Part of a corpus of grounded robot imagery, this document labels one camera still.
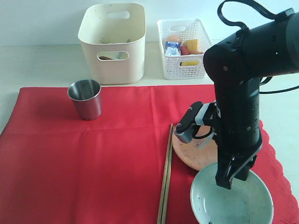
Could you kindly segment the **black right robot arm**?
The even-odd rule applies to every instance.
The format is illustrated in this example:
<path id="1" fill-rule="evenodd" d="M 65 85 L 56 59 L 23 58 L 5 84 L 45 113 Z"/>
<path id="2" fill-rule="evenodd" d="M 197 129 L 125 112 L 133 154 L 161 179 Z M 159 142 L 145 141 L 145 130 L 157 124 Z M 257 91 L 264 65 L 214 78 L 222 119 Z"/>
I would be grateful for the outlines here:
<path id="1" fill-rule="evenodd" d="M 285 10 L 269 23 L 227 37 L 205 52 L 203 62 L 216 97 L 215 179 L 229 188 L 233 178 L 246 180 L 262 146 L 260 78 L 299 71 L 298 13 Z"/>

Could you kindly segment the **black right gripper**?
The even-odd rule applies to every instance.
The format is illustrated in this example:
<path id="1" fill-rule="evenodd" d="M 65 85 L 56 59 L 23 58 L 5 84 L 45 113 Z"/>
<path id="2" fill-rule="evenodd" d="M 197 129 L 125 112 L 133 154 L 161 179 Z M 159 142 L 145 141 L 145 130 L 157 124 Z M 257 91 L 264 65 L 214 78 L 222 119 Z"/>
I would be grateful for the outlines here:
<path id="1" fill-rule="evenodd" d="M 243 168 L 243 158 L 257 153 L 262 144 L 259 125 L 259 81 L 249 80 L 236 86 L 215 85 L 218 163 L 216 184 L 232 188 L 232 180 L 245 181 L 253 168 L 255 155 Z"/>

